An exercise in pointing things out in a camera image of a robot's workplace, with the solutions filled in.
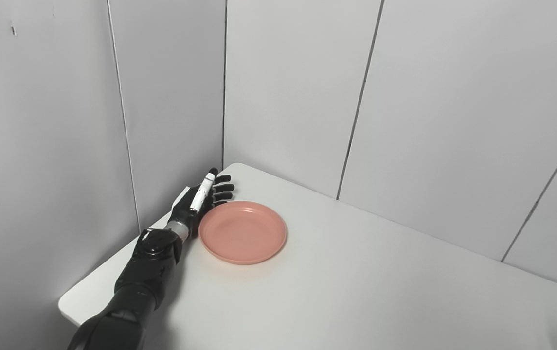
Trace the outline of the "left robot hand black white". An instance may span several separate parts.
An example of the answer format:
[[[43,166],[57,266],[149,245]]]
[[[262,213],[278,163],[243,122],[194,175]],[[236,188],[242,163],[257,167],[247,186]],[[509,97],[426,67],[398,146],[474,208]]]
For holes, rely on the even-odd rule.
[[[203,217],[216,206],[233,198],[231,175],[219,175],[217,168],[212,168],[199,185],[188,189],[174,204],[165,229],[181,235],[183,228],[187,228],[189,236],[195,236]]]

